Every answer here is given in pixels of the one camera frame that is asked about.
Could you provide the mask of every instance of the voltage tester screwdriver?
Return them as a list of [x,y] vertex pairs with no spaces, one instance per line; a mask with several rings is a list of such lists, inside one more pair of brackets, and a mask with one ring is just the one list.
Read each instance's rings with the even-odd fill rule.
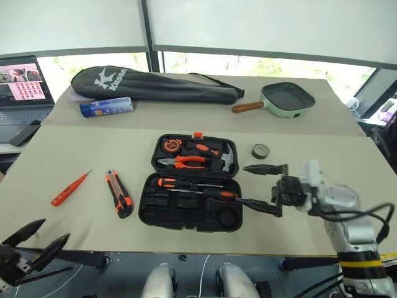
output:
[[195,194],[202,194],[203,197],[212,197],[221,201],[235,201],[238,196],[235,192],[231,191],[222,191],[219,189],[205,188],[203,191],[186,191],[184,189],[168,189],[169,191],[177,191],[177,192],[192,192]]
[[165,187],[165,188],[175,188],[175,187],[190,188],[191,185],[223,188],[222,185],[191,183],[190,180],[175,179],[175,178],[159,178],[157,184],[159,187]]
[[75,182],[69,184],[67,188],[65,188],[59,195],[55,197],[55,199],[51,201],[51,205],[55,207],[61,205],[76,190],[76,188],[79,187],[79,185],[84,181],[84,179],[91,171],[92,170],[90,169],[86,174],[82,175]]

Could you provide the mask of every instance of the laptop keyboard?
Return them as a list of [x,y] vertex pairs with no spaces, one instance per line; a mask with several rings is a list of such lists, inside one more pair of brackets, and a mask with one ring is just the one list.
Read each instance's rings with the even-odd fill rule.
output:
[[42,121],[51,109],[28,109],[0,111],[0,125],[30,124],[34,120]]

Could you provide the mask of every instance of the laptop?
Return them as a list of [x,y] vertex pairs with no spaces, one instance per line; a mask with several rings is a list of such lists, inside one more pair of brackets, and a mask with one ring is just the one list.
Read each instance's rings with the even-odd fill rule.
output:
[[42,121],[54,100],[35,56],[0,58],[0,143],[32,121]]

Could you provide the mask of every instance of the beige table surface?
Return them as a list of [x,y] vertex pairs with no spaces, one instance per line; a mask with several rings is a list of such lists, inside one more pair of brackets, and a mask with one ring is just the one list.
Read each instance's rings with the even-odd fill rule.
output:
[[[166,76],[212,83],[194,74],[167,74]],[[59,98],[43,124],[132,129],[184,129],[204,132],[315,133],[365,136],[349,109],[337,98],[326,80],[214,77],[246,90],[245,97],[238,100],[238,104],[259,101],[261,89],[265,85],[291,81],[307,90],[316,99],[316,105],[302,117],[284,119],[276,117],[267,109],[234,114],[231,112],[232,105],[139,101],[135,105],[135,112],[85,119],[79,111],[79,103],[69,100],[75,94],[69,87]]]
[[[285,207],[277,219],[244,208],[243,226],[235,232],[199,233],[168,230],[144,224],[138,208],[119,219],[105,183],[105,173],[116,169],[139,205],[154,146],[164,133],[182,131],[61,127],[44,125],[0,184],[0,239],[30,221],[47,221],[25,246],[43,248],[70,233],[69,250],[153,251],[174,253],[237,253],[255,255],[333,255],[322,220]],[[271,153],[267,163],[288,163],[298,174],[300,161],[318,159],[326,183],[345,183],[360,194],[364,207],[397,203],[397,177],[369,138],[336,135],[211,132],[207,135],[234,140],[242,168],[258,163],[250,155],[255,143]],[[70,182],[93,169],[85,182],[60,207],[50,201]],[[235,180],[243,197],[270,200],[275,176],[240,171]],[[382,253],[397,248],[397,217]]]

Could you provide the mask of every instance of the red screwdriver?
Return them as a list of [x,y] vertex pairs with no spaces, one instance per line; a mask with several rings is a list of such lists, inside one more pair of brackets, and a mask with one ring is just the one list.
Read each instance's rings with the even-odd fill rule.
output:
[[84,181],[84,179],[91,171],[92,170],[90,169],[86,174],[82,175],[75,182],[69,184],[67,188],[65,188],[59,195],[55,197],[55,199],[51,201],[51,205],[55,207],[61,205],[76,190],[76,188],[79,187],[79,185]]
[[165,188],[176,188],[176,187],[190,188],[191,185],[220,187],[220,188],[223,187],[222,185],[217,185],[217,184],[191,183],[190,180],[187,179],[175,179],[175,178],[159,178],[157,184],[159,187],[165,187]]

